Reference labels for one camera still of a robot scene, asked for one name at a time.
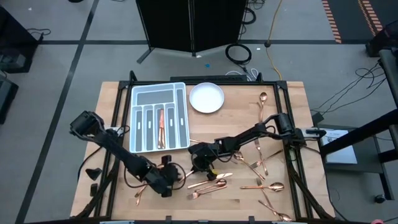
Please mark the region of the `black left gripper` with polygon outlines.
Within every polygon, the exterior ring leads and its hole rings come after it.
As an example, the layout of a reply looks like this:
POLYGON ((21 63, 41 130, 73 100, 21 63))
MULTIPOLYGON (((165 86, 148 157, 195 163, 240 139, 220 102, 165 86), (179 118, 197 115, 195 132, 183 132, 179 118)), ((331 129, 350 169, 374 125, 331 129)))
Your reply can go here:
POLYGON ((161 161, 163 167, 151 167, 146 175, 146 182, 161 197, 171 197, 175 182, 185 185, 186 177, 178 179, 178 176, 185 175, 186 172, 181 166, 175 166, 171 155, 163 156, 161 161))

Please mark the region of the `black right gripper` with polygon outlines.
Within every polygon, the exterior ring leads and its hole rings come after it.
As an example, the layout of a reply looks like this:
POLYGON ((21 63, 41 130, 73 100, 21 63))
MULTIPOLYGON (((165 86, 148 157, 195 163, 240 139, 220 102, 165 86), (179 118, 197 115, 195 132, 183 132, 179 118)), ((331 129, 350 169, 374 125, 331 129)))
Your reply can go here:
POLYGON ((188 148, 190 160, 192 162, 192 171, 206 171, 209 181, 217 178, 218 173, 212 169, 215 160, 223 161, 224 144, 222 141, 214 143, 199 142, 188 148))

